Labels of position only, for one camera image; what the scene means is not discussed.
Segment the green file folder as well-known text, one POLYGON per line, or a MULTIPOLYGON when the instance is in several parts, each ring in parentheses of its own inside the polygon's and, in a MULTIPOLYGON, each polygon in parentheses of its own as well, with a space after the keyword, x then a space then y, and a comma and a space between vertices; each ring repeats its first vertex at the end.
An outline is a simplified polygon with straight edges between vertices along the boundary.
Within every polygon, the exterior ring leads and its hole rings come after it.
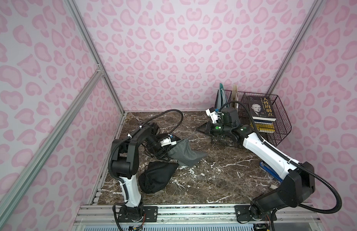
POLYGON ((222 83, 219 84, 217 101, 216 101, 216 109, 220 109, 224 104, 228 102, 226 97, 226 92, 222 83))

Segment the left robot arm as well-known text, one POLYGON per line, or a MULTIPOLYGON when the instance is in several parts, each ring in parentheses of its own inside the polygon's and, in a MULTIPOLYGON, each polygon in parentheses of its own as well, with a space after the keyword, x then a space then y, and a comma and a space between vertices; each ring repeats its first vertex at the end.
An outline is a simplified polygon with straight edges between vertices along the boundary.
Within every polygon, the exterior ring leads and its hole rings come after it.
POLYGON ((139 147, 143 145, 152 157, 169 161, 168 152, 180 141, 173 131, 183 122, 183 119, 184 114, 180 110, 170 109, 143 122, 126 138, 112 142, 108 171, 112 178, 119 181, 123 189, 124 202, 119 204, 123 215, 133 220, 140 220, 144 215, 142 196, 136 178, 140 166, 139 147), (152 121, 169 112, 177 112, 180 121, 168 133, 158 133, 160 128, 152 121))

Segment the beige file folder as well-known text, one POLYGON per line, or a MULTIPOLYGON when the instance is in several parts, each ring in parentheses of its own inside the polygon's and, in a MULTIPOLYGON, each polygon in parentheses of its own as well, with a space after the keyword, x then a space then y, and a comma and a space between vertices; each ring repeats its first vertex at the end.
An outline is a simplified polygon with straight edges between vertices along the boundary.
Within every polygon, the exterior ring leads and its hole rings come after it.
MULTIPOLYGON (((237 85, 233 85, 231 101, 238 101, 237 85)), ((239 108, 239 104, 238 103, 231 103, 231 107, 233 107, 235 109, 238 109, 239 108)))

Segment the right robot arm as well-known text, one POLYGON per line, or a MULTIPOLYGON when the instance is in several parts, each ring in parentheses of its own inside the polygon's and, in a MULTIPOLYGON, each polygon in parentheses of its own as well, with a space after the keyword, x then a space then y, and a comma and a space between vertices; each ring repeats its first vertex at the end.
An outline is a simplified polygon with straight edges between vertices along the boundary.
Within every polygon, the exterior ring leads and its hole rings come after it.
POLYGON ((202 133, 205 135, 225 136, 235 143, 242 144, 271 167, 282 180, 276 189, 254 198, 248 209, 238 211, 236 218, 239 223, 265 218, 273 222, 276 212, 288 207, 301 207, 321 214, 334 214, 340 211, 342 199, 334 186, 315 174, 314 167, 310 163, 300 163, 266 141, 256 129, 254 121, 251 121, 250 125, 242 124, 237 109, 229 107, 228 103, 219 109, 212 107, 205 112, 211 121, 198 127, 197 131, 203 128, 202 133), (304 204, 304 201, 315 192, 316 180, 333 193, 336 199, 333 208, 317 209, 304 204))

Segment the yellow striped book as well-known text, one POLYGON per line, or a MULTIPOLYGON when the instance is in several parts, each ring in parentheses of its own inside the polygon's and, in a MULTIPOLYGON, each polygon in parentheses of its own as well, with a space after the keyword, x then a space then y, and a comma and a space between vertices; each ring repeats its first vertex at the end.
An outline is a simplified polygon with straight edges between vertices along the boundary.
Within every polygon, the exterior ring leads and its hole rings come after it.
POLYGON ((276 131, 273 121, 255 119, 254 122, 259 132, 274 133, 276 131))

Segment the black pouch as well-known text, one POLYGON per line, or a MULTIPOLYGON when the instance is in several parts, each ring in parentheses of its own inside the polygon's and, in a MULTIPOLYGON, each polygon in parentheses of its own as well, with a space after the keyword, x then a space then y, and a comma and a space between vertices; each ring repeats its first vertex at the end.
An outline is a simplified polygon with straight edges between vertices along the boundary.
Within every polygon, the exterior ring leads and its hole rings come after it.
POLYGON ((163 139, 168 138, 168 133, 156 134, 146 138, 145 147, 148 154, 162 161, 169 161, 168 151, 169 146, 162 146, 161 142, 163 139))
POLYGON ((141 190, 146 194, 153 194, 164 189, 178 167, 177 163, 150 162, 138 178, 141 190))

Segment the grey hair dryer pouch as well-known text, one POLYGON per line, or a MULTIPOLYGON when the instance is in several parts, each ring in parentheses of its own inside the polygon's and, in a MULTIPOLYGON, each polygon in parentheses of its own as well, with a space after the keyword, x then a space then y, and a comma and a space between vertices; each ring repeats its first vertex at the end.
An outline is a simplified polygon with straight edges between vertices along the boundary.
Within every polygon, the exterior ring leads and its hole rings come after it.
POLYGON ((205 158, 207 153, 192 150, 189 139, 184 139, 168 151, 168 156, 177 160, 182 166, 192 167, 205 158))

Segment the black portrait book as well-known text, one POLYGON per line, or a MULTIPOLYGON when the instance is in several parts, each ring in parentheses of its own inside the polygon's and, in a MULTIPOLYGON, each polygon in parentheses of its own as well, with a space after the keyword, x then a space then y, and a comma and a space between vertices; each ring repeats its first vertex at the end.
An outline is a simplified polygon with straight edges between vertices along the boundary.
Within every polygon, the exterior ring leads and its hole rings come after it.
POLYGON ((276 113, 269 97, 249 96, 248 105, 254 120, 276 121, 276 113))

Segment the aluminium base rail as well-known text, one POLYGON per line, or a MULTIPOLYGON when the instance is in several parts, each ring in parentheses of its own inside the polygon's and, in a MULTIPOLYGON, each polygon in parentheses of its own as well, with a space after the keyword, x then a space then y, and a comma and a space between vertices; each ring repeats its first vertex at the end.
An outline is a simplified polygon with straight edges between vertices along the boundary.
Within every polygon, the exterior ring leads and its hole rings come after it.
MULTIPOLYGON (((239 223, 234 204, 158 205, 154 222, 123 223, 124 231, 266 231, 269 219, 239 223)), ((285 208, 276 213, 278 231, 323 231, 317 213, 302 208, 285 208)), ((117 231, 112 206, 82 206, 71 228, 73 231, 117 231)))

